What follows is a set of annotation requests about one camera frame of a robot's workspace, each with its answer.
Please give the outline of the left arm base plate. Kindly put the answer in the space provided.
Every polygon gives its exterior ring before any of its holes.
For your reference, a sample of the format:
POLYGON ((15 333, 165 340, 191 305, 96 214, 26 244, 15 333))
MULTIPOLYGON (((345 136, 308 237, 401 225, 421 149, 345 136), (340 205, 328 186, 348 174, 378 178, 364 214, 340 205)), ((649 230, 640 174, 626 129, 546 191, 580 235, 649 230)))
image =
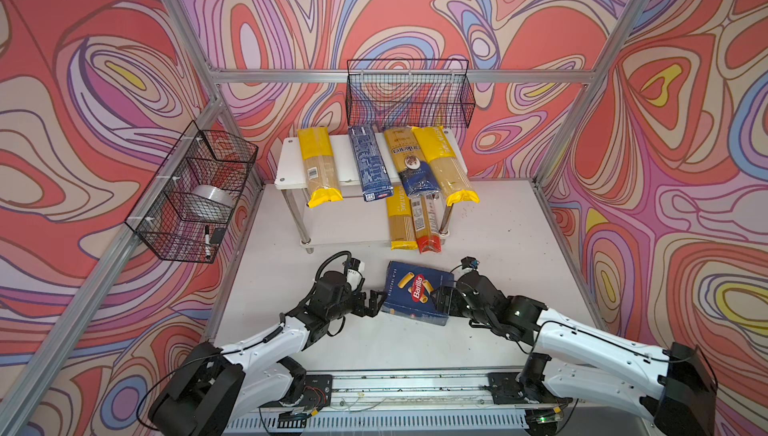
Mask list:
POLYGON ((295 378, 287 393, 279 400, 285 407, 320 410, 332 402, 333 376, 309 374, 295 378))

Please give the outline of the blue spaghetti box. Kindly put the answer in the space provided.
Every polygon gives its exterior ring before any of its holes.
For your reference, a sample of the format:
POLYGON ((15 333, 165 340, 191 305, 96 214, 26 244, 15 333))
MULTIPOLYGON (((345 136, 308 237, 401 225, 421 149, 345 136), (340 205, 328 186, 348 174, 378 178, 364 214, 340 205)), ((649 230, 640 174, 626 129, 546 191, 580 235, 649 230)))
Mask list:
POLYGON ((364 200, 372 202, 392 196, 393 185, 373 127, 369 124, 350 126, 348 134, 364 200))

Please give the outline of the dark blue spaghetti bag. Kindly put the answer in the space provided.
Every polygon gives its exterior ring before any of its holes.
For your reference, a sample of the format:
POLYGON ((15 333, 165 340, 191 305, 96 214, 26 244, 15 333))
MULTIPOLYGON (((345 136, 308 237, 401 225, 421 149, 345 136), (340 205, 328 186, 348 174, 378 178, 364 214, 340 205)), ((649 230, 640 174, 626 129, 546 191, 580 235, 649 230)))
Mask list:
POLYGON ((412 129, 392 127, 384 131, 384 138, 406 195, 438 194, 439 184, 412 129))

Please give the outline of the blue Barilla pasta box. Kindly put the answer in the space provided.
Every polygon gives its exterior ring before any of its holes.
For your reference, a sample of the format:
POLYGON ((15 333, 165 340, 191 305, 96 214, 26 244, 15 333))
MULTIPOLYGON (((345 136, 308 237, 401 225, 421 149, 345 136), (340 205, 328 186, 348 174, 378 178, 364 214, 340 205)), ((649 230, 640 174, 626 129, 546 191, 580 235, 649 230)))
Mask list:
POLYGON ((454 275, 448 271, 390 261, 382 310, 390 315, 445 326, 449 316, 437 309, 436 290, 452 286, 453 282, 454 275))

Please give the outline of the yellow spaghetti bag long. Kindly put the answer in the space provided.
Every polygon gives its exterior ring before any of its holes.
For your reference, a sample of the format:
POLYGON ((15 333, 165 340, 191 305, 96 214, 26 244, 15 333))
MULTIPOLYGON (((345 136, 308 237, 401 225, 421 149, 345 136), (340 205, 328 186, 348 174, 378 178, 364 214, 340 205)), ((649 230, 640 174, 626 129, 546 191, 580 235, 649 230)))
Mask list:
POLYGON ((343 200, 336 171, 333 148, 326 127, 300 129, 297 132, 304 165, 309 208, 343 200))

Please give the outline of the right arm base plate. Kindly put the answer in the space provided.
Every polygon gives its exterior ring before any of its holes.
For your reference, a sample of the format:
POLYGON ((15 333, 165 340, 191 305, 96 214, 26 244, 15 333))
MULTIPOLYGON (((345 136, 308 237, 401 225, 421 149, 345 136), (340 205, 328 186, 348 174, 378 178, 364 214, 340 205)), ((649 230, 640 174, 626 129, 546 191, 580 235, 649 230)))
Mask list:
POLYGON ((491 372, 487 374, 485 389, 491 393, 496 405, 534 404, 568 406, 572 398, 555 396, 541 377, 521 376, 518 372, 491 372))

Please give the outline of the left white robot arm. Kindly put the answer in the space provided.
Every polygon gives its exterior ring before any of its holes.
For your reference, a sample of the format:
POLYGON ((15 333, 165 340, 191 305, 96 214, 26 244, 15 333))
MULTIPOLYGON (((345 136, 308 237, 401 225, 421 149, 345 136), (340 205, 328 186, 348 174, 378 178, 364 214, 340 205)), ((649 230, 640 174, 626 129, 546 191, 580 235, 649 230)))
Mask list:
POLYGON ((221 435, 231 419, 267 403, 301 403, 306 370, 293 356, 328 336, 332 322, 379 313, 387 293, 364 291, 364 282, 358 269, 327 271, 271 328, 223 347, 198 344, 161 379, 148 425, 163 435, 221 435))

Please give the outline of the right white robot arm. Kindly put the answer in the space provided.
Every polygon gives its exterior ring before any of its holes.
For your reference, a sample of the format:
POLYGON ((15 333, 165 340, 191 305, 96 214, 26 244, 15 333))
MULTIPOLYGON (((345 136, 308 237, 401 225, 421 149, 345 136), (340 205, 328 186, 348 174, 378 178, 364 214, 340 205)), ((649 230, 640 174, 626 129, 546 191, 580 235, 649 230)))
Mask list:
POLYGON ((432 296, 439 312, 529 346, 512 382, 494 386, 505 399, 586 400, 649 421, 665 435, 715 432, 719 384, 697 348, 677 342, 663 348, 598 330, 533 298, 506 296, 470 268, 432 296))

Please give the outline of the red spaghetti bag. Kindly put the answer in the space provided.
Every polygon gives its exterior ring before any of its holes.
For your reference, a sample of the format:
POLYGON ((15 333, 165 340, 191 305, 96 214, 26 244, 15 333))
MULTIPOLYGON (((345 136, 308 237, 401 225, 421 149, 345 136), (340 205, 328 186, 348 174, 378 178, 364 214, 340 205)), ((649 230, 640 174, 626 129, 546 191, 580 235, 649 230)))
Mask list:
POLYGON ((411 200, 412 221, 420 253, 442 250, 437 211, 431 197, 420 195, 411 200))

